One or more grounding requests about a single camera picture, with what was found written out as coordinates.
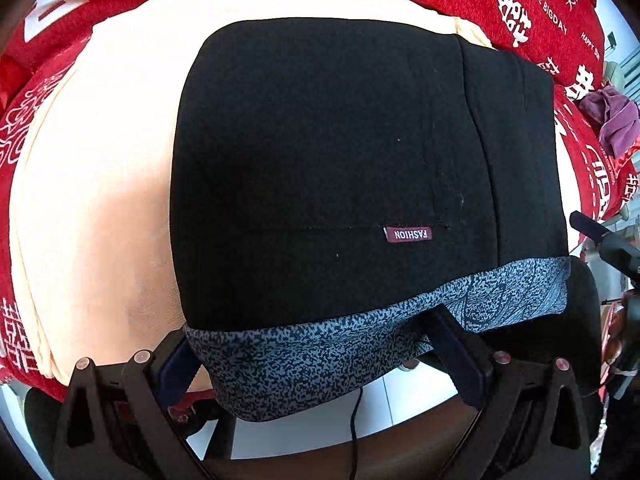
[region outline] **screw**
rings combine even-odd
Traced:
[[[567,361],[566,359],[561,358],[561,357],[556,359],[556,366],[558,367],[559,370],[562,370],[563,372],[565,372],[569,368],[571,368],[571,365],[569,364],[569,361]]]
[[[78,362],[76,363],[76,368],[78,370],[84,370],[85,368],[88,367],[90,363],[91,361],[89,361],[88,357],[81,357],[78,359]]]
[[[133,356],[133,360],[139,365],[146,363],[149,359],[151,359],[151,352],[149,350],[140,350]]]
[[[494,361],[501,365],[508,365],[511,362],[511,356],[500,350],[494,354]]]

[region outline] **black cable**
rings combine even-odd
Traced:
[[[610,374],[607,376],[607,378],[605,379],[605,381],[604,381],[603,383],[600,383],[600,386],[598,386],[595,390],[591,390],[591,391],[589,391],[588,393],[584,394],[584,395],[583,395],[583,396],[581,396],[581,397],[582,397],[583,399],[585,399],[585,398],[587,398],[587,397],[591,397],[591,396],[592,396],[592,395],[594,395],[594,394],[597,394],[603,386],[607,386],[607,385],[611,382],[611,380],[613,379],[613,377],[615,377],[615,374],[611,374],[611,373],[610,373]]]
[[[353,409],[353,413],[351,413],[351,474],[349,475],[349,480],[356,479],[356,471],[358,470],[358,436],[356,435],[356,414],[358,413],[358,408],[360,407],[360,401],[362,400],[362,393],[364,388],[360,388],[360,394],[358,395],[358,400],[356,401],[356,405]]]

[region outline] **wall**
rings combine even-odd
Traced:
[[[607,34],[613,32],[616,36],[618,46],[611,52],[606,53],[607,61],[624,61],[625,57],[631,54],[640,44],[638,38],[629,27],[628,23],[620,14],[620,11],[611,0],[597,0],[596,14],[602,24],[605,35],[605,47],[609,46]]]

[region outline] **floor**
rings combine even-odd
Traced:
[[[454,396],[447,374],[425,364],[409,372],[393,370],[364,387],[356,415],[358,437],[385,430]],[[317,449],[351,439],[350,420],[358,392],[271,422],[238,420],[232,458],[258,458]],[[215,422],[187,442],[202,458]]]

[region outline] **purple cloth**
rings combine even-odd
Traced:
[[[602,125],[598,140],[608,155],[620,158],[636,142],[640,134],[638,104],[613,86],[587,94],[578,106]]]

